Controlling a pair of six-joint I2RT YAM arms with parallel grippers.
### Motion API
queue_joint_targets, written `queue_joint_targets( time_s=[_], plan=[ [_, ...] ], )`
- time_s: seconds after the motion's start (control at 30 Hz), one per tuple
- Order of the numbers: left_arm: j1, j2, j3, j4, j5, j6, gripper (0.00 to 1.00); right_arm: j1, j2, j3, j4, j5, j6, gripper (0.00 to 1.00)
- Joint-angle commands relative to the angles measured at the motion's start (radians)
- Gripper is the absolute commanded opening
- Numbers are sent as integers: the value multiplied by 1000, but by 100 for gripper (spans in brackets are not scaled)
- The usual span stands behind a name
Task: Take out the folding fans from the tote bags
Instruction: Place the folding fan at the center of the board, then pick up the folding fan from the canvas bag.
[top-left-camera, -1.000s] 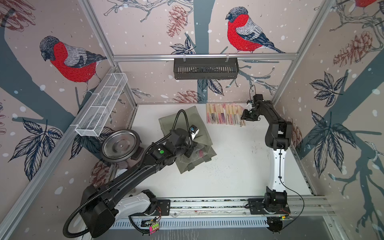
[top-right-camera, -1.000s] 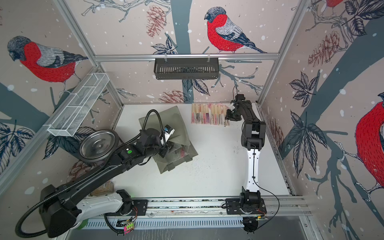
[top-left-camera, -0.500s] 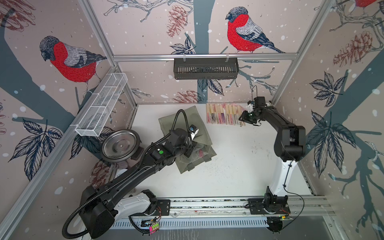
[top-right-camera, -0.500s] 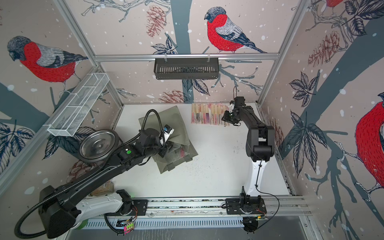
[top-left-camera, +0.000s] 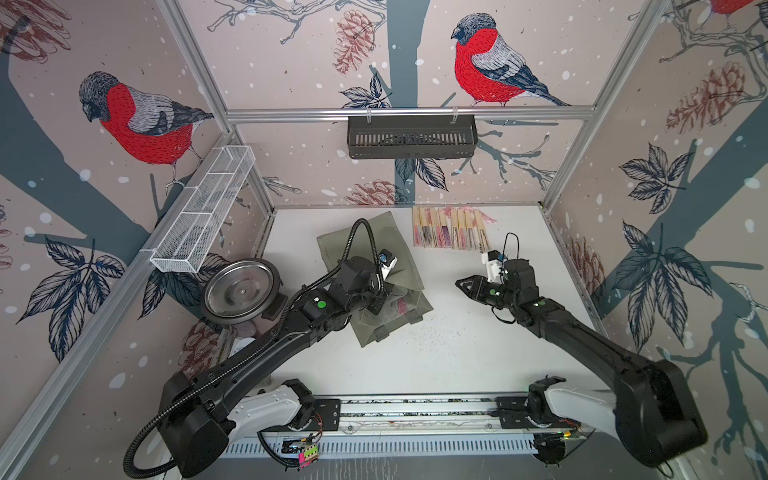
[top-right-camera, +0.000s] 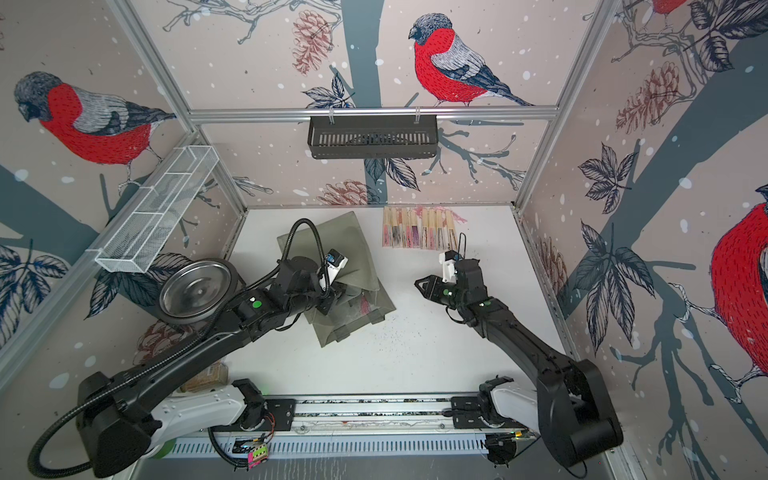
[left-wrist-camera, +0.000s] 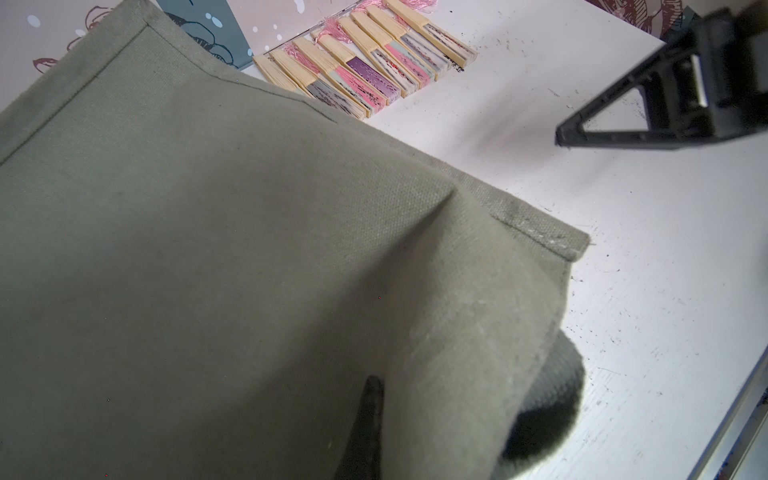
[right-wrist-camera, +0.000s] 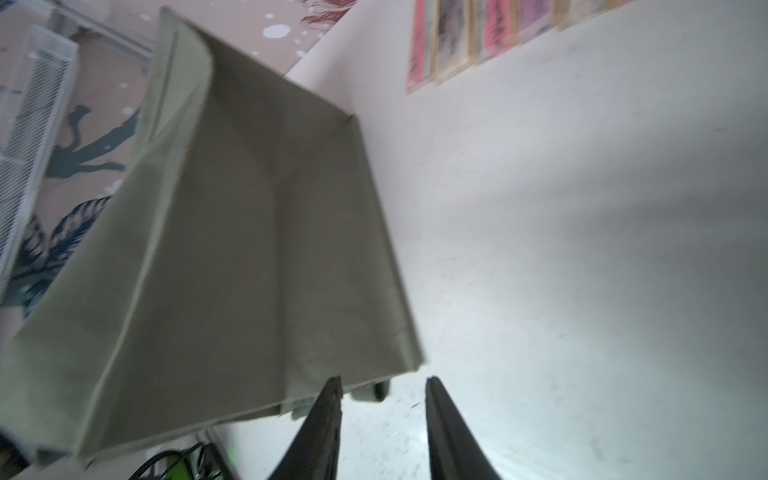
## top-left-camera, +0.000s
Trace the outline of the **pink tassel folding fan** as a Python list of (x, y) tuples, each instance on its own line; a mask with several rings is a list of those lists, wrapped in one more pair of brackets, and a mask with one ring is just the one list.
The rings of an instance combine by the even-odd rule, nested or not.
[(407, 316), (412, 310), (411, 306), (404, 298), (400, 298), (397, 302), (397, 312), (400, 316)]

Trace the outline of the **green canvas tote bag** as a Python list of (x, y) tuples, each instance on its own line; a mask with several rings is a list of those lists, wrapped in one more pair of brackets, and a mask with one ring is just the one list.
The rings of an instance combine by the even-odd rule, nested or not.
[(319, 236), (317, 243), (325, 266), (336, 272), (330, 292), (352, 311), (352, 329), (362, 347), (433, 310), (392, 213), (359, 219), (350, 228)]

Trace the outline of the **pink striped folding fan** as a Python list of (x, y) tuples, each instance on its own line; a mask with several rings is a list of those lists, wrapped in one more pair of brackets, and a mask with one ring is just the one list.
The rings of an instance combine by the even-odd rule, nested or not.
[(457, 246), (461, 250), (467, 250), (468, 243), (467, 243), (467, 236), (466, 236), (465, 214), (460, 208), (455, 209), (453, 213), (455, 214), (455, 219), (453, 220), (453, 223), (454, 223), (454, 226), (456, 227)]

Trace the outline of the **grey pink folding fan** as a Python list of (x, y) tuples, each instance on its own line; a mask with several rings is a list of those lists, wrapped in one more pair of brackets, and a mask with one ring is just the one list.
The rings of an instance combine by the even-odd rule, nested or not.
[(464, 215), (465, 215), (465, 223), (466, 223), (467, 249), (472, 251), (478, 250), (479, 244), (478, 244), (478, 237), (477, 237), (477, 231), (476, 231), (476, 225), (475, 225), (474, 211), (471, 209), (466, 209), (464, 211)]

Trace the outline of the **red blossom white folding fan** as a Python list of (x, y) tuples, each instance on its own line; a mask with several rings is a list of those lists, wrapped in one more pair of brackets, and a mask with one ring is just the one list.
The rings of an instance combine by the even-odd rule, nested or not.
[(453, 207), (446, 207), (445, 211), (449, 222), (452, 248), (457, 250), (460, 248), (458, 217)]

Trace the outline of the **pink wooden folding fan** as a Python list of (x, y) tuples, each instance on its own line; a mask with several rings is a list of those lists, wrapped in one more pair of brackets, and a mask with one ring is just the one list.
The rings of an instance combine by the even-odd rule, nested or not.
[(420, 209), (418, 207), (412, 208), (412, 233), (413, 245), (415, 247), (422, 247), (424, 244), (424, 237), (420, 219)]

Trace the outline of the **black grey wooden folding fan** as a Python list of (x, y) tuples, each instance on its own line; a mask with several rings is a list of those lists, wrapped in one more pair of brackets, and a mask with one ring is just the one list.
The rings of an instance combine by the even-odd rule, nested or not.
[(423, 244), (426, 248), (432, 248), (434, 246), (434, 243), (433, 243), (431, 226), (429, 224), (429, 214), (423, 207), (419, 207), (418, 211), (419, 211), (421, 232), (423, 237)]

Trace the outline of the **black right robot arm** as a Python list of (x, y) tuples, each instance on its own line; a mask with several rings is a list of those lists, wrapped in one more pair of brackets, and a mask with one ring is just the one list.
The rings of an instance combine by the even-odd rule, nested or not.
[(477, 303), (508, 310), (515, 324), (568, 353), (608, 388), (589, 394), (548, 379), (543, 395), (551, 415), (611, 435), (646, 467), (658, 467), (707, 442), (707, 429), (681, 369), (619, 346), (560, 303), (541, 296), (528, 260), (506, 261), (496, 282), (473, 275), (455, 285)]

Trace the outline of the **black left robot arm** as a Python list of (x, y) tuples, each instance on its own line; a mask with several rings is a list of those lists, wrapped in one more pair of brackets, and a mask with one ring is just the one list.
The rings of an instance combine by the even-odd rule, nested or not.
[(354, 314), (381, 308), (391, 292), (386, 278), (397, 262), (388, 250), (374, 261), (358, 256), (341, 261), (288, 301), (264, 339), (193, 377), (174, 374), (163, 387), (155, 427), (171, 454), (170, 467), (193, 477), (211, 466), (237, 434), (296, 418), (307, 421), (314, 399), (298, 380), (258, 395), (258, 408), (248, 420), (244, 399), (289, 359), (343, 329)]

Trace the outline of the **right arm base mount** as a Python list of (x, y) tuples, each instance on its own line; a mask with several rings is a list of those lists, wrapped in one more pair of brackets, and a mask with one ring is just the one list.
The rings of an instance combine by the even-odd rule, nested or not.
[(546, 400), (547, 390), (565, 381), (560, 376), (546, 376), (531, 383), (525, 395), (497, 397), (496, 408), (488, 411), (488, 414), (498, 418), (503, 429), (580, 428), (579, 422), (555, 415)]

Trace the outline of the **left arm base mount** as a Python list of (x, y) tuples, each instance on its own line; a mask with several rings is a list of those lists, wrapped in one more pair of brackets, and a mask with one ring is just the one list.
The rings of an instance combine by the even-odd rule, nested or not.
[(298, 414), (282, 429), (293, 432), (335, 432), (339, 429), (340, 420), (340, 399), (316, 399), (311, 406), (302, 405)]

